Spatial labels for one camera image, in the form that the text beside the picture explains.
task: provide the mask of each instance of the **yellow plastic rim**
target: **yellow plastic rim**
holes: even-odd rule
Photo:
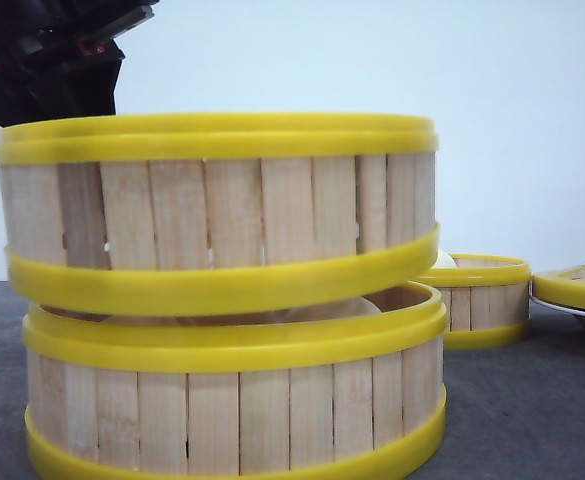
[[[432,152],[430,120],[347,113],[182,113],[38,122],[0,132],[0,165]]]
[[[438,225],[377,252],[265,267],[96,270],[34,262],[7,251],[10,282],[30,300],[89,313],[226,315],[326,303],[403,283],[436,260]]]
[[[452,253],[450,255],[452,258],[496,260],[507,262],[511,265],[480,268],[436,268],[430,269],[427,273],[417,277],[416,280],[432,285],[433,287],[446,288],[511,285],[530,280],[531,272],[529,265],[518,258],[501,257],[496,255],[475,255],[468,253]]]
[[[473,350],[501,347],[520,342],[528,335],[530,322],[525,321],[507,327],[486,330],[445,332],[443,346],[446,350]]]
[[[33,306],[23,342],[67,363],[128,371],[198,373],[325,365],[420,345],[445,330],[441,294],[407,284],[428,299],[412,307],[338,320],[227,327],[87,322]]]
[[[585,265],[560,272],[546,272],[534,275],[532,282],[533,295],[547,303],[585,310],[585,280],[568,278],[573,273],[581,270],[585,270]]]
[[[392,443],[333,463],[257,475],[166,475],[123,470],[73,457],[47,442],[25,412],[28,455],[43,480],[396,480],[423,465],[445,433],[446,392],[423,425]]]

